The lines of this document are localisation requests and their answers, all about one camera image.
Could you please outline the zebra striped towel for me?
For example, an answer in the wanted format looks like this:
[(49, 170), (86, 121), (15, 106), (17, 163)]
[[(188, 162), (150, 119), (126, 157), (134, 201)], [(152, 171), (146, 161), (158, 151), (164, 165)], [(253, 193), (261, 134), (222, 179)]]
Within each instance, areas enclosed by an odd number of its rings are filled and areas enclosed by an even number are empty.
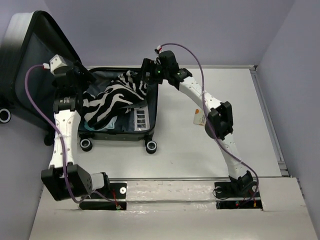
[(83, 92), (82, 117), (95, 131), (105, 128), (114, 117), (125, 115), (147, 98), (149, 85), (128, 70), (112, 79), (97, 95)]

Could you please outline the white orange eyelid paste packet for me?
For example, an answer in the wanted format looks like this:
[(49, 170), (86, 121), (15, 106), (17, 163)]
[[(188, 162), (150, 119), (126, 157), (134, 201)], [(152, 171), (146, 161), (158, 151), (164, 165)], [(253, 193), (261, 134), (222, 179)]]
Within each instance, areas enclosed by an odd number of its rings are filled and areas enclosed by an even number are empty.
[(197, 108), (194, 113), (193, 123), (195, 125), (199, 125), (199, 126), (204, 127), (206, 125), (206, 121), (207, 120), (206, 120), (205, 113), (203, 112), (203, 110)]

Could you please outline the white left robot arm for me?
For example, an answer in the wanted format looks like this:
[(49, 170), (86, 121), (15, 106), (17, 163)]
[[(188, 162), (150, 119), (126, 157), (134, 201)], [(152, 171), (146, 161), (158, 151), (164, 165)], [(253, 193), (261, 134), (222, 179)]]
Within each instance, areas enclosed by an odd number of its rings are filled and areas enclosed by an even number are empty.
[(54, 147), (41, 180), (56, 201), (72, 199), (82, 202), (90, 195), (105, 198), (111, 185), (105, 172), (89, 173), (77, 163), (79, 125), (83, 110), (83, 93), (88, 87), (89, 72), (79, 63), (66, 63), (55, 56), (49, 62), (55, 87), (53, 120)]

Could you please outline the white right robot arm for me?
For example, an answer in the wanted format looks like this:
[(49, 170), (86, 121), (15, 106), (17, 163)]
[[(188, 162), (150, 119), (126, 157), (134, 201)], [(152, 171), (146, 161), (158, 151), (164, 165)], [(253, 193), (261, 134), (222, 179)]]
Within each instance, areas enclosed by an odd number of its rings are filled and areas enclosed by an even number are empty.
[(217, 143), (228, 170), (227, 192), (251, 201), (259, 190), (257, 173), (239, 158), (233, 136), (233, 109), (230, 102), (222, 102), (205, 91), (205, 84), (198, 83), (193, 74), (181, 68), (175, 59), (143, 59), (139, 78), (151, 84), (164, 80), (189, 97), (204, 113), (206, 134)]

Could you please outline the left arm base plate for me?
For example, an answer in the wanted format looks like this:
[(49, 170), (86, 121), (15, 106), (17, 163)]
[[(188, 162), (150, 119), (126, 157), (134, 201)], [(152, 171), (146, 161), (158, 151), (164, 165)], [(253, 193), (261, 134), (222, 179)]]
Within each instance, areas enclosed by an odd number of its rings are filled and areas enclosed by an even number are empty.
[(79, 204), (79, 208), (88, 211), (125, 211), (127, 185), (125, 181), (112, 181), (110, 189), (97, 189)]

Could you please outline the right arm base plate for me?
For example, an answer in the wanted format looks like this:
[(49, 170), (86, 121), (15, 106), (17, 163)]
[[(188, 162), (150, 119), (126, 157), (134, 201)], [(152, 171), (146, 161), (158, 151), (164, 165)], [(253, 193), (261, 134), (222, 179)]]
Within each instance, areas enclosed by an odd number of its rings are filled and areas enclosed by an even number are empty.
[(248, 189), (243, 192), (236, 192), (232, 189), (231, 182), (219, 181), (214, 183), (212, 195), (216, 199), (218, 210), (239, 210), (239, 209), (263, 209), (260, 192), (256, 190), (257, 183), (254, 181)]

